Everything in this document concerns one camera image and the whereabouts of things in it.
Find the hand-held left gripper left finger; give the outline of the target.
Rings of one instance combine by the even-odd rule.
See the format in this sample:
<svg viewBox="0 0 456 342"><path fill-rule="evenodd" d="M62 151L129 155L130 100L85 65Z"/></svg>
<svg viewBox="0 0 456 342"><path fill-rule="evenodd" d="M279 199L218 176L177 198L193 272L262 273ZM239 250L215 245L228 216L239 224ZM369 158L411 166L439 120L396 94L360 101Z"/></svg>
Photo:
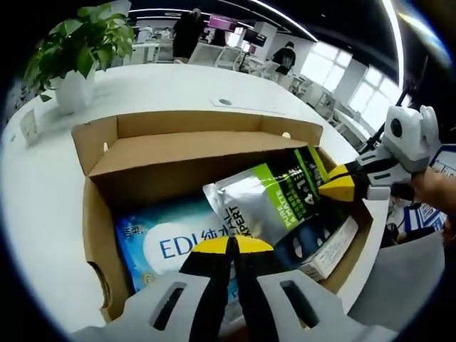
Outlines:
<svg viewBox="0 0 456 342"><path fill-rule="evenodd" d="M104 327L72 333L73 341L216 341L227 305L228 237L199 243L178 272L162 275Z"/></svg>

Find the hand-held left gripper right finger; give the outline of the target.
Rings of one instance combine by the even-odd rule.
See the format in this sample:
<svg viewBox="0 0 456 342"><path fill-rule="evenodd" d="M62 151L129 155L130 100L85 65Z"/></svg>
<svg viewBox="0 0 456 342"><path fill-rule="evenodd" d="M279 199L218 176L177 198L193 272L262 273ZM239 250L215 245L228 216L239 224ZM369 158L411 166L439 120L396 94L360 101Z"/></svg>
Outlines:
<svg viewBox="0 0 456 342"><path fill-rule="evenodd" d="M344 313L337 295L288 271L260 239L233 239L239 302L250 341L393 341L397 333Z"/></svg>

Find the person's right hand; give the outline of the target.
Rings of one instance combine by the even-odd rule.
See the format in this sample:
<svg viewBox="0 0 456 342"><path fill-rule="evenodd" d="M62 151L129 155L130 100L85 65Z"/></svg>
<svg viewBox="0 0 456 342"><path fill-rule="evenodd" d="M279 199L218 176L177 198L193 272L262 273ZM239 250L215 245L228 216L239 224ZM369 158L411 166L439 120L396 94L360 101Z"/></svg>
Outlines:
<svg viewBox="0 0 456 342"><path fill-rule="evenodd" d="M445 214L455 214L455 178L431 167L412 174L415 198Z"/></svg>

